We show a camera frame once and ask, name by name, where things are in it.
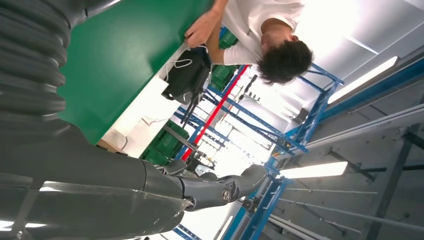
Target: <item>green tabletop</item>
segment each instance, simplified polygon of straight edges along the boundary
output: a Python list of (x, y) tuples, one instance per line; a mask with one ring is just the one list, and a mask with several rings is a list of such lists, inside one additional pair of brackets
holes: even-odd
[(72, 31), (60, 117), (95, 144), (213, 0), (124, 0)]

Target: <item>black bag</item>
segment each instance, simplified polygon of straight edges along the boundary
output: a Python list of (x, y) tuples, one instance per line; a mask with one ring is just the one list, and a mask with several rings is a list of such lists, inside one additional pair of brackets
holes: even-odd
[(212, 62), (203, 47), (184, 51), (178, 60), (192, 60), (192, 63), (181, 68), (177, 67), (187, 64), (186, 61), (175, 64), (177, 67), (169, 71), (169, 85), (162, 95), (187, 105), (208, 87)]

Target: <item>white t-shirt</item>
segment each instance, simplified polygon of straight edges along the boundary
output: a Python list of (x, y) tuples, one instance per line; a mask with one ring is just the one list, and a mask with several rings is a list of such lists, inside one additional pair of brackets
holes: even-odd
[(296, 29), (304, 0), (229, 0), (222, 24), (238, 43), (224, 51), (224, 65), (255, 64), (262, 58), (261, 26), (268, 19)]

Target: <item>black hair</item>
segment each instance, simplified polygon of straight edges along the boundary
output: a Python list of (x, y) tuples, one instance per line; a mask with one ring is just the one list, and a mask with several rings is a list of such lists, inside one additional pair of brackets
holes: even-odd
[(271, 47), (257, 64), (266, 84), (286, 84), (311, 66), (312, 51), (303, 41), (285, 41)]

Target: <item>man's hand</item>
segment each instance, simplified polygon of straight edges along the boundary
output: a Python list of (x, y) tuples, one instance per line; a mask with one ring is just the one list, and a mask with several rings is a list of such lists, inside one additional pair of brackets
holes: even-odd
[(195, 48), (206, 43), (222, 14), (218, 11), (210, 10), (197, 19), (193, 25), (185, 32), (185, 43), (190, 48)]

